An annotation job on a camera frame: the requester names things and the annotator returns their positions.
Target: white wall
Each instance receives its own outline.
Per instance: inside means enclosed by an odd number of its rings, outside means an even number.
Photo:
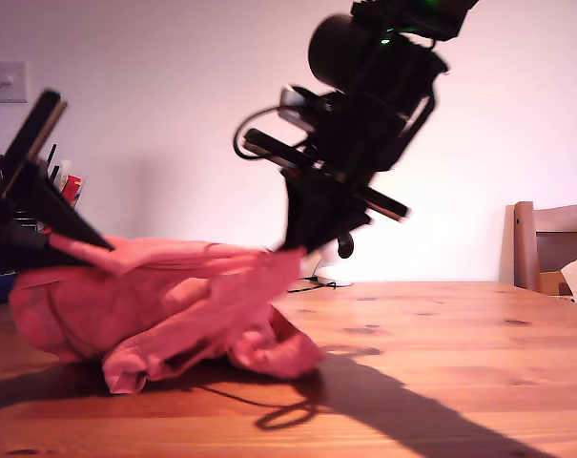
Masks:
[[[0,61],[29,63],[31,99],[69,101],[50,143],[86,178],[79,208],[98,229],[274,246],[282,179],[238,159],[233,130],[286,83],[323,89],[309,37],[350,5],[0,0]],[[438,51],[440,107],[374,182],[412,218],[356,232],[358,280],[497,280],[507,205],[577,203],[577,0],[481,0]],[[0,105],[0,147],[30,107]]]

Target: wood grain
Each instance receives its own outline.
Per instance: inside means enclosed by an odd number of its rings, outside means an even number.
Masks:
[[[327,352],[282,382],[205,362],[110,396],[0,306],[0,457],[577,457],[577,304],[497,283],[288,295]]]

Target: wooden chair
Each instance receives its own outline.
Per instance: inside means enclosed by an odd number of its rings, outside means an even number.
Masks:
[[[560,272],[577,260],[577,205],[534,210],[515,205],[515,286],[551,296],[571,296]]]

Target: light switch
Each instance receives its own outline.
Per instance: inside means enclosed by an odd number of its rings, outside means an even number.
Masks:
[[[27,94],[25,62],[0,62],[0,103],[25,103]]]

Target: pink towel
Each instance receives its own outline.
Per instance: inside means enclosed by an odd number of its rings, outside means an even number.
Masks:
[[[279,378],[314,368],[321,350],[272,305],[299,276],[303,251],[271,253],[171,239],[109,238],[115,250],[51,235],[92,267],[18,276],[19,332],[61,361],[101,360],[112,393],[182,374],[207,358]]]

